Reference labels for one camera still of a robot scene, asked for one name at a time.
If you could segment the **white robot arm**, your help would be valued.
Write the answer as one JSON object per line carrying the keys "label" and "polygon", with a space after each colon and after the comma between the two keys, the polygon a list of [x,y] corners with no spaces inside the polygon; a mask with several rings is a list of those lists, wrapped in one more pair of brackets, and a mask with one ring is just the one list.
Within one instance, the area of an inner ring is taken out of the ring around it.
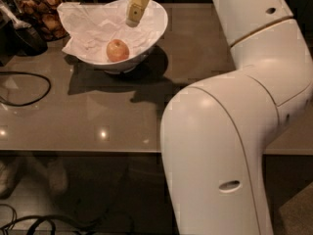
{"label": "white robot arm", "polygon": [[232,72],[193,83],[160,124],[180,235],[273,235],[262,155],[307,106],[313,67],[285,0],[212,0]]}

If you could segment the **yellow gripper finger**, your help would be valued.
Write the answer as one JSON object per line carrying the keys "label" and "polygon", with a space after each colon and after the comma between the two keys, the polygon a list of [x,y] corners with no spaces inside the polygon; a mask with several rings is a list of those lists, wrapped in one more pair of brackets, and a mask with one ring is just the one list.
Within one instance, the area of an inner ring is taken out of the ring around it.
{"label": "yellow gripper finger", "polygon": [[144,16],[150,0],[128,0],[126,9],[126,24],[136,27]]}

